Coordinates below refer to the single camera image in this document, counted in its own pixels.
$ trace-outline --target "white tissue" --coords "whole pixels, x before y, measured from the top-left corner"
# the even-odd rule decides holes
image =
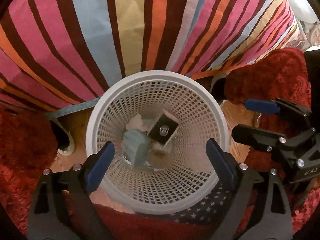
[[[136,116],[132,117],[125,128],[128,131],[132,129],[139,129],[141,132],[148,131],[147,128],[143,125],[141,114],[137,114]]]

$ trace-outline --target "striped curtain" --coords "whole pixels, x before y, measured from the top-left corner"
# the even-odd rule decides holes
[[[299,34],[287,0],[13,0],[0,21],[0,102],[52,112],[139,71],[229,71]]]

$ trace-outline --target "orange stripe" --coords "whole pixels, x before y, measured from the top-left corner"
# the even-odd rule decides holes
[[[149,48],[147,54],[146,70],[155,67],[159,45],[164,31],[167,17],[167,0],[153,0],[152,7],[152,29],[150,34]]]
[[[3,51],[8,55],[9,58],[11,58],[11,60],[13,60],[13,62],[15,64],[17,64],[17,66],[21,69],[23,69],[25,72],[27,72],[30,76],[32,76],[35,80],[37,80],[40,84],[42,84],[44,87],[48,88],[49,90],[51,90],[53,93],[55,93],[57,96],[59,96],[60,98],[62,98],[63,100],[71,103],[71,104],[79,104],[78,101],[73,100],[69,97],[67,97],[66,95],[64,95],[63,93],[61,93],[59,90],[57,90],[56,88],[54,88],[53,86],[51,86],[50,84],[48,84],[47,82],[45,82],[43,79],[41,79],[39,76],[37,76],[28,66],[27,64],[23,61],[23,59],[18,55],[18,53],[15,51],[15,49],[12,47],[12,45],[10,44],[10,41],[8,40],[7,36],[4,33],[4,30],[2,28],[2,26],[0,25],[0,48],[3,49]]]
[[[268,26],[268,22],[271,21],[273,14],[277,12],[277,9],[281,6],[282,2],[283,0],[272,1],[268,8],[266,8],[266,10],[260,16],[249,36],[241,42],[241,44],[229,55],[229,57],[236,57],[237,55],[241,54],[246,50],[249,44],[256,40],[257,36]]]
[[[220,0],[220,3],[218,5],[218,8],[215,12],[215,15],[212,19],[211,25],[209,27],[209,30],[207,31],[207,33],[204,35],[204,37],[201,39],[201,41],[199,42],[199,44],[196,46],[194,52],[192,53],[192,55],[189,57],[187,63],[184,65],[181,74],[185,74],[189,67],[191,66],[191,64],[194,62],[196,56],[198,56],[201,53],[201,50],[203,49],[203,47],[205,46],[205,44],[209,41],[209,39],[212,37],[212,35],[214,34],[214,32],[217,30],[221,20],[222,20],[222,16],[224,11],[226,10],[228,4],[229,4],[230,0]]]
[[[264,57],[265,57],[267,54],[269,54],[272,50],[282,48],[282,45],[283,45],[284,43],[288,42],[288,40],[286,40],[286,39],[287,39],[287,38],[290,38],[290,36],[291,36],[293,33],[294,33],[293,31],[289,32],[279,44],[274,44],[274,45],[273,45],[272,47],[270,47],[266,52],[264,52],[260,57],[258,57],[258,58],[256,59],[256,61],[264,58]]]
[[[16,95],[16,96],[18,96],[20,98],[24,98],[24,99],[28,100],[29,102],[31,102],[31,103],[33,103],[33,104],[35,104],[37,106],[40,106],[41,108],[43,108],[43,109],[45,109],[45,110],[47,110],[49,112],[53,112],[53,111],[56,110],[54,108],[51,108],[50,106],[42,104],[38,100],[36,100],[36,99],[34,99],[34,98],[32,98],[32,97],[30,97],[30,96],[28,96],[28,95],[26,95],[26,94],[24,94],[24,93],[22,93],[20,91],[15,90],[14,88],[8,86],[2,79],[0,79],[0,88],[2,88],[3,90],[5,90],[5,91],[7,91],[7,92],[9,92],[11,94],[14,94],[14,95]]]
[[[271,43],[271,40],[274,38],[276,32],[282,28],[283,26],[282,23],[284,23],[285,21],[287,21],[290,18],[290,14],[288,14],[280,23],[279,25],[272,31],[272,33],[269,35],[268,39],[266,40],[266,42],[263,44],[261,50],[263,51],[263,49],[265,49],[266,47],[268,47]]]
[[[244,55],[249,49],[251,49],[253,46],[255,46],[255,45],[257,44],[257,42],[259,42],[259,39],[261,38],[261,36],[265,34],[266,29],[276,21],[276,19],[278,18],[278,16],[279,16],[280,13],[282,12],[282,9],[284,8],[284,6],[285,6],[285,3],[282,1],[282,3],[279,5],[279,9],[278,9],[277,12],[276,12],[276,15],[274,15],[274,16],[271,18],[270,22],[266,23],[265,27],[261,30],[261,32],[259,33],[259,35],[250,43],[250,45],[247,46],[247,47],[245,47],[244,50],[240,53],[240,54],[242,54],[241,58],[243,57],[243,55]]]
[[[290,37],[292,37],[292,35],[297,31],[297,27],[298,27],[298,24],[294,24],[291,28],[292,30],[289,31],[289,33],[284,37],[284,39],[280,42],[280,44],[278,45],[279,48],[281,48],[286,42],[288,42],[288,39]]]
[[[236,59],[236,57],[233,57],[231,59],[228,59],[227,61],[225,61],[225,63],[222,65],[223,69],[228,69],[228,67],[230,67],[231,65],[234,65],[234,60]]]
[[[218,69],[218,70],[217,69],[215,69],[215,70],[207,70],[207,71],[204,71],[204,72],[196,73],[196,74],[192,75],[191,78],[193,80],[197,80],[197,79],[200,79],[200,78],[211,77],[211,76],[215,76],[215,75],[218,75],[218,74],[223,74],[223,73],[235,70],[237,68],[241,68],[241,67],[249,66],[249,65],[251,65],[251,64],[233,65],[228,70],[226,70],[225,68]]]

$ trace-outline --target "white object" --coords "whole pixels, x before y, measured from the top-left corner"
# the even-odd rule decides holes
[[[71,136],[70,132],[63,128],[62,124],[59,122],[58,119],[53,118],[51,119],[51,121],[54,122],[56,125],[58,125],[66,133],[66,135],[68,135],[68,138],[69,138],[69,145],[67,149],[64,149],[64,150],[58,149],[57,152],[64,156],[69,156],[73,154],[73,152],[75,151],[75,141]]]
[[[304,26],[305,26],[305,33],[309,33],[310,30],[315,26],[313,23],[307,23],[307,22],[303,22]]]
[[[294,16],[307,23],[319,22],[317,15],[307,0],[288,0]]]
[[[180,122],[170,167],[159,172],[130,170],[121,160],[126,124],[137,113],[152,120],[162,109]],[[113,200],[134,211],[169,214],[193,206],[219,181],[205,152],[209,138],[228,151],[227,123],[210,93],[186,76],[145,71],[122,79],[101,97],[89,119],[86,152],[88,156],[95,154],[106,141],[113,142],[115,157],[101,187]],[[194,164],[201,169],[192,170]]]
[[[152,150],[164,151],[164,152],[167,152],[168,154],[170,154],[172,152],[172,148],[173,148],[173,140],[170,140],[169,143],[167,143],[165,146],[163,146],[159,142],[154,142],[151,145]]]
[[[218,80],[220,80],[220,79],[222,79],[222,78],[226,78],[226,77],[229,75],[229,73],[230,73],[230,72],[218,74],[218,75],[215,75],[215,76],[212,78],[211,85],[210,85],[210,90],[209,90],[210,94],[212,93],[212,89],[213,89],[214,84],[215,84]],[[219,105],[220,108],[222,108],[223,104],[224,104],[226,101],[227,101],[227,100],[223,100],[223,101],[220,103],[220,105]]]
[[[148,130],[143,125],[143,120],[142,120],[141,114],[137,114],[134,117],[132,117],[130,119],[130,121],[127,123],[127,125],[125,126],[125,128],[128,131],[133,130],[133,129],[139,129],[141,132],[145,132]]]
[[[309,49],[307,49],[306,51],[311,51],[311,50],[317,50],[320,49],[320,46],[311,46]]]
[[[300,22],[297,18],[296,18],[296,22],[297,22],[297,25],[298,25],[298,27],[299,27],[299,30],[300,30],[302,39],[303,39],[304,41],[307,40],[307,36],[306,36],[306,34],[305,34],[304,30],[303,30],[303,27],[302,27],[302,25],[301,25],[301,22]]]
[[[175,130],[173,132],[171,132],[171,136],[169,137],[169,139],[166,141],[166,143],[164,144],[164,146],[166,146],[168,143],[170,143],[173,139],[173,137],[175,137],[177,130],[179,129],[179,120],[171,113],[169,113],[168,111],[166,111],[165,109],[162,109],[162,112],[159,114],[158,118],[155,119],[155,121],[153,122],[153,125],[150,127],[150,129],[148,130],[148,136],[154,140],[157,140],[155,137],[153,137],[152,135],[150,135],[150,133],[152,132],[154,126],[159,122],[159,120],[161,119],[161,117],[166,116],[168,118],[170,118],[172,121],[174,121],[178,126],[175,128]],[[169,132],[169,127],[164,124],[160,127],[159,130],[159,134],[162,136],[166,136]]]

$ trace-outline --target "pink stripe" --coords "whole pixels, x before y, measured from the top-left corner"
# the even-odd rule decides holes
[[[63,108],[70,103],[63,101],[50,93],[43,85],[23,73],[20,68],[0,49],[0,72],[6,80],[26,93],[38,98],[52,106]]]
[[[35,0],[42,22],[59,54],[98,94],[104,93],[73,46],[63,23],[57,0]]]
[[[284,21],[285,24],[281,27],[275,39],[268,45],[268,49],[272,48],[279,41],[280,37],[284,34],[284,32],[290,29],[293,19],[294,19],[294,14],[293,14],[293,11],[291,10],[289,19]]]
[[[21,114],[23,113],[24,111],[27,111],[27,109],[23,109],[22,107],[19,107],[19,106],[12,106],[12,105],[9,105],[8,103],[4,103],[4,102],[0,102],[0,110],[4,110],[4,109],[11,109],[11,110],[14,110],[16,111],[18,114]]]
[[[36,62],[78,97],[86,101],[93,100],[95,96],[51,53],[27,0],[13,0],[9,13],[17,32]]]
[[[196,40],[201,35],[201,33],[204,31],[205,26],[208,23],[208,19],[210,17],[210,14],[212,12],[212,8],[216,0],[206,0],[201,12],[199,14],[199,18],[188,38],[188,41],[178,58],[177,62],[175,63],[174,67],[171,71],[178,72],[179,68],[181,67],[184,59],[186,58],[188,52],[191,50],[192,46],[196,43]]]
[[[207,51],[202,55],[202,57],[199,59],[198,63],[195,65],[195,67],[190,72],[191,74],[194,74],[198,72],[212,57],[214,57],[221,49],[218,49],[221,44],[223,46],[230,42],[240,31],[240,29],[243,27],[243,25],[247,24],[247,21],[253,16],[253,13],[258,5],[257,1],[259,0],[250,0],[250,2],[247,5],[247,8],[245,9],[245,12],[238,23],[237,28],[233,31],[232,35],[226,39],[232,29],[234,28],[235,23],[239,19],[242,11],[243,6],[248,0],[237,0],[230,15],[228,18],[228,21],[226,25],[223,27],[223,29],[219,32],[217,37],[212,41],[210,47],[207,49]]]
[[[26,106],[25,104],[15,100],[14,98],[9,97],[8,95],[5,95],[5,94],[0,94],[0,99],[7,102],[7,103],[12,104],[12,105],[18,106],[18,107],[22,107],[22,108],[26,108],[26,109],[30,109],[30,110],[35,110],[35,109],[33,109],[29,106]]]
[[[260,40],[260,42],[258,42],[256,45],[254,45],[253,47],[251,47],[250,49],[248,49],[242,56],[241,61],[239,62],[240,64],[244,64],[247,62],[250,62],[254,59],[257,58],[257,53],[259,53],[259,55],[262,55],[263,53],[265,53],[269,48],[271,48],[273,45],[271,44],[270,46],[266,47],[263,51],[259,50],[260,46],[263,45],[263,43],[270,37],[271,32],[274,31],[275,27],[281,25],[281,23],[288,21],[291,18],[290,14],[292,13],[291,7],[289,6],[288,3],[286,3],[286,8],[285,8],[285,12],[284,14],[278,19],[276,20],[271,26],[269,26],[268,30],[266,30],[263,34],[263,38]],[[286,30],[286,25],[284,25],[279,33],[283,34]]]

